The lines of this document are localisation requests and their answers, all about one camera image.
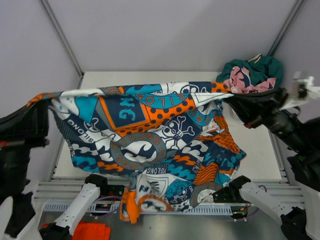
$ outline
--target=gray wall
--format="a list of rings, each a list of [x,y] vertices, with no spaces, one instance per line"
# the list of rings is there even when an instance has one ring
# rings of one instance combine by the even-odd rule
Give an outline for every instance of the gray wall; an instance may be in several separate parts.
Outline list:
[[[320,1],[307,0],[275,57],[284,67],[283,85],[291,89],[296,71],[308,71],[314,76],[314,85],[320,86]],[[320,116],[320,102],[312,101],[301,106],[302,121]]]
[[[83,71],[221,71],[267,54],[295,0],[49,0]]]
[[[41,92],[77,87],[79,77],[37,0],[1,0],[0,32],[0,118]],[[50,123],[50,145],[31,153],[31,179],[47,176],[57,151],[60,133]]]

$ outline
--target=white table surface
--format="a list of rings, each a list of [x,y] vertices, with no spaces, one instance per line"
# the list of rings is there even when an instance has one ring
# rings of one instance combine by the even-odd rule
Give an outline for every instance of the white table surface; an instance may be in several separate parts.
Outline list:
[[[218,74],[219,72],[92,71],[85,73],[81,89],[165,82],[214,81]],[[256,129],[245,128],[227,104],[224,106],[223,114],[235,143],[247,154],[235,177],[245,175],[255,181],[280,181],[281,174],[267,128],[264,126]],[[64,142],[53,177],[85,178],[89,174],[90,172],[72,165],[68,145]]]

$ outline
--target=orange fabric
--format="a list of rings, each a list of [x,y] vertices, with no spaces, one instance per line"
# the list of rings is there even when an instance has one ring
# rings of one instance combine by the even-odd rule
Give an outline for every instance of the orange fabric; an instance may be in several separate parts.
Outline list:
[[[30,101],[28,101],[28,103],[26,104],[26,106],[27,106],[27,107],[30,107],[32,104],[41,101],[45,94],[46,94],[45,92],[39,93],[37,96],[35,96],[34,98],[32,98]]]
[[[181,100],[184,98],[184,94],[182,93],[176,93],[176,96]],[[146,106],[145,109],[147,111],[148,116],[150,117],[150,121],[151,120],[156,120],[156,122],[158,124],[162,123],[165,119],[170,119],[173,116],[177,116],[180,113],[184,113],[187,112],[190,108],[195,108],[195,102],[192,99],[186,98],[184,101],[184,103],[180,103],[175,105],[172,108],[167,108],[167,109],[156,109],[153,108],[152,106]]]
[[[123,205],[126,205],[126,204],[127,204],[129,187],[130,187],[130,184],[129,184],[129,186],[124,190],[124,193],[122,194],[122,200],[121,200],[121,204],[120,204],[120,207],[119,207],[120,219],[121,219],[122,221],[126,221],[126,222],[129,222],[129,221],[130,221],[130,218],[129,218],[128,215],[124,215],[124,214],[123,214]]]
[[[166,210],[165,210],[166,212],[173,212],[174,211],[173,207],[170,206],[170,204],[168,202],[166,202],[164,199],[162,199],[161,197],[157,197],[155,195],[144,195],[142,198],[139,199],[139,202],[138,202],[139,214],[142,213],[141,205],[147,199],[156,199],[156,200],[164,203],[166,205]]]
[[[76,226],[72,240],[109,240],[111,228],[103,223],[80,221]]]
[[[218,169],[218,165],[214,162],[210,163],[207,167],[201,166],[195,176],[193,183],[195,185],[200,185],[206,182],[213,182],[216,178]]]
[[[138,206],[136,204],[136,191],[129,191],[126,200],[126,210],[130,217],[130,222],[136,224],[140,215]]]
[[[212,81],[211,82],[212,84],[215,84],[215,87],[212,87],[211,88],[211,91],[213,93],[215,92],[220,92],[220,93],[231,93],[231,88],[230,86],[222,83],[222,82],[215,82],[215,81]]]
[[[173,160],[175,160],[177,163],[178,162],[184,162],[185,165],[189,165],[189,166],[194,166],[195,165],[195,161],[190,160],[189,156],[180,156],[180,155],[175,155],[173,157]]]
[[[98,167],[104,167],[105,170],[117,169],[118,172],[122,172],[124,170],[124,168],[118,164],[105,164],[103,161],[98,162]]]
[[[241,149],[233,142],[233,138],[228,132],[222,132],[216,136],[198,136],[196,138],[199,141],[214,141],[219,146],[226,148],[236,154],[240,153]]]
[[[219,125],[220,129],[224,129],[224,131],[229,131],[227,121],[223,116],[214,116],[214,121]]]

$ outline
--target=pile of clothes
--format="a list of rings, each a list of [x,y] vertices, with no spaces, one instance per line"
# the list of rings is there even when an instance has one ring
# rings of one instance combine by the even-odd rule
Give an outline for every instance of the pile of clothes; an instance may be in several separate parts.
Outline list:
[[[279,60],[258,54],[248,61],[234,59],[226,63],[216,81],[226,84],[233,93],[261,93],[279,87],[283,75]]]

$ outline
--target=cable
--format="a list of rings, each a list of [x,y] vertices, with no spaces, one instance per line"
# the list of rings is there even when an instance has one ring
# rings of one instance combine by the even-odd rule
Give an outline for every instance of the cable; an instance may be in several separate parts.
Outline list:
[[[104,197],[96,199],[94,201],[94,203],[98,202],[98,201],[101,201],[101,200],[105,200],[105,199],[113,199],[113,200],[119,199],[119,200],[122,200],[123,198],[120,197],[120,196],[114,196],[114,195],[113,196],[104,196]],[[94,215],[92,215],[92,213],[90,213],[90,216],[94,217],[95,219],[101,219],[101,218],[105,218],[105,217],[109,216],[110,214],[115,213],[118,209],[119,209],[119,207],[117,207],[115,210],[112,210],[112,211],[110,211],[110,212],[108,212],[108,213],[106,213],[104,215],[101,215],[101,216],[94,216]]]
[[[101,197],[101,198],[98,198],[94,201],[95,202],[98,202],[98,201],[101,201],[101,200],[104,200],[104,199],[119,199],[119,200],[122,200],[123,198],[120,197],[120,196],[104,196],[104,197]]]
[[[251,205],[252,205],[251,202],[246,201],[246,203],[245,203],[245,213],[246,213],[246,214],[248,214],[248,212],[249,212],[248,209],[251,207]]]
[[[109,191],[108,194],[111,195],[111,196],[114,196],[114,193],[113,193],[112,191]],[[110,205],[114,204],[115,201],[116,201],[116,198],[114,197],[114,198],[112,199],[112,203],[110,203]]]
[[[267,193],[268,191],[267,191],[267,187],[265,186],[265,185],[259,185],[258,186],[258,188],[261,188],[261,187],[263,187],[264,188],[264,191]]]

